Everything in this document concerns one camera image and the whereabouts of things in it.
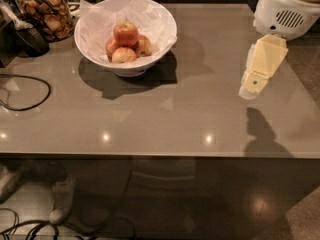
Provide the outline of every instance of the power cord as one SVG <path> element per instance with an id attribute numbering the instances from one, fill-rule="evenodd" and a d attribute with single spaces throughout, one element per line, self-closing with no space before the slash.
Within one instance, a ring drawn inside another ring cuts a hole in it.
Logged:
<path id="1" fill-rule="evenodd" d="M 13 111 L 29 110 L 29 109 L 35 108 L 35 107 L 39 106 L 40 104 L 42 104 L 43 102 L 45 102 L 48 99 L 48 97 L 50 96 L 50 94 L 51 94 L 51 86 L 50 86 L 50 84 L 47 81 L 45 81 L 45 80 L 43 80 L 41 78 L 37 78 L 37 77 L 33 77 L 33 76 L 26 76 L 26 75 L 16 75 L 16 74 L 0 74 L 0 78 L 9 78 L 10 79 L 10 78 L 14 78 L 14 77 L 16 77 L 16 78 L 27 78 L 27 79 L 31 79 L 31 80 L 34 80 L 34 81 L 41 82 L 41 83 L 43 83 L 44 85 L 47 86 L 48 92 L 47 92 L 46 96 L 40 102 L 38 102 L 36 104 L 33 104 L 31 106 L 28 106 L 28 107 L 24 107 L 24 108 L 11 107 L 9 104 L 5 103 L 3 100 L 0 99 L 0 105 L 2 105 L 6 109 L 13 110 Z"/>

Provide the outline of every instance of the metal utensil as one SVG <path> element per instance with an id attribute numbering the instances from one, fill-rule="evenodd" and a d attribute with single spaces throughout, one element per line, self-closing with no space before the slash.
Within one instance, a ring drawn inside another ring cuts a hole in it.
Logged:
<path id="1" fill-rule="evenodd" d="M 12 19 L 14 23 L 14 27 L 16 30 L 22 30 L 22 29 L 29 29 L 33 28 L 33 25 L 20 20 L 12 11 L 11 9 L 7 6 L 7 4 L 3 1 L 0 0 L 0 8 L 3 13 L 5 13 L 10 19 Z"/>

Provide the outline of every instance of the bowl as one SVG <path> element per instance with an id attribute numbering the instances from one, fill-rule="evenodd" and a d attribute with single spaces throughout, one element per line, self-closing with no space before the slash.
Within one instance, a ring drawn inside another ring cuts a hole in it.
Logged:
<path id="1" fill-rule="evenodd" d="M 88 60 L 123 77 L 143 74 L 159 61 L 177 40 L 177 25 L 172 14 L 153 0 L 104 0 L 95 5 L 80 5 L 81 17 L 74 38 L 79 51 Z M 111 63 L 105 54 L 105 43 L 115 24 L 121 20 L 133 22 L 139 33 L 151 40 L 151 56 L 134 62 Z"/>

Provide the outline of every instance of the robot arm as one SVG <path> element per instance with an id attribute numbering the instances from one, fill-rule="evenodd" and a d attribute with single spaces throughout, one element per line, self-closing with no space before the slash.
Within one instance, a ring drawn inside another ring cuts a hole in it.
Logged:
<path id="1" fill-rule="evenodd" d="M 249 50 L 239 95 L 256 98 L 288 52 L 286 41 L 304 35 L 320 16 L 320 0 L 259 0 L 254 27 L 264 36 Z"/>

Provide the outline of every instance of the white bowl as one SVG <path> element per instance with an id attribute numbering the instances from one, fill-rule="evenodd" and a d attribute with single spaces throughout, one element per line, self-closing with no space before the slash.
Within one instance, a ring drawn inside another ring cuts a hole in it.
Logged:
<path id="1" fill-rule="evenodd" d="M 167 46 L 161 46 L 159 50 L 152 56 L 148 56 L 148 58 L 145 57 L 142 59 L 138 58 L 133 63 L 114 64 L 114 63 L 110 63 L 107 59 L 101 59 L 102 57 L 103 58 L 106 57 L 104 52 L 104 44 L 107 41 L 108 35 L 110 36 L 111 34 L 110 26 L 109 26 L 109 29 L 106 30 L 107 31 L 106 33 L 100 34 L 99 38 L 98 37 L 92 38 L 90 37 L 90 35 L 93 35 L 97 31 L 106 28 L 105 27 L 106 23 L 101 24 L 100 22 L 113 21 L 112 26 L 114 26 L 117 20 L 116 19 L 117 17 L 111 17 L 107 13 L 101 13 L 103 12 L 101 10 L 105 10 L 105 11 L 108 10 L 109 12 L 112 11 L 112 13 L 117 13 L 118 11 L 121 11 L 121 10 L 123 11 L 123 9 L 128 8 L 129 5 L 131 5 L 130 3 L 132 3 L 133 1 L 136 1 L 136 0 L 104 0 L 100 3 L 92 5 L 91 8 L 93 8 L 93 10 L 90 9 L 87 14 L 81 15 L 81 18 L 77 22 L 77 25 L 75 27 L 75 32 L 74 32 L 75 43 L 78 49 L 80 50 L 80 52 L 87 59 L 102 66 L 106 70 L 112 71 L 115 74 L 124 76 L 124 77 L 133 77 L 133 76 L 143 74 L 147 69 L 152 67 L 171 49 L 172 45 L 176 42 L 176 37 L 177 37 L 177 25 L 172 14 L 165 7 L 163 7 L 162 5 L 158 4 L 155 1 L 143 0 L 144 3 L 146 3 L 148 6 L 150 6 L 150 8 L 152 8 L 152 10 L 154 10 L 154 13 L 156 13 L 156 15 L 159 15 L 156 21 L 157 24 L 159 23 L 159 26 L 164 28 L 163 31 L 165 31 L 166 34 L 168 33 L 170 36 L 172 36 L 173 39 L 170 39 L 171 41 L 170 43 L 168 43 Z M 92 23 L 92 17 L 96 17 L 96 15 L 94 14 L 96 13 L 97 10 L 95 9 L 100 10 L 99 15 L 97 17 L 99 18 L 99 21 L 98 21 L 99 24 Z M 106 18 L 103 19 L 103 21 L 100 21 L 100 17 L 106 17 Z M 88 27 L 90 31 L 88 31 L 88 29 L 87 30 L 84 29 L 83 26 L 85 26 L 86 24 L 88 25 L 91 24 L 90 27 Z M 92 50 L 94 49 L 91 49 L 90 45 L 96 45 L 97 43 L 98 45 L 100 45 L 99 49 L 96 49 L 95 52 L 92 52 Z"/>

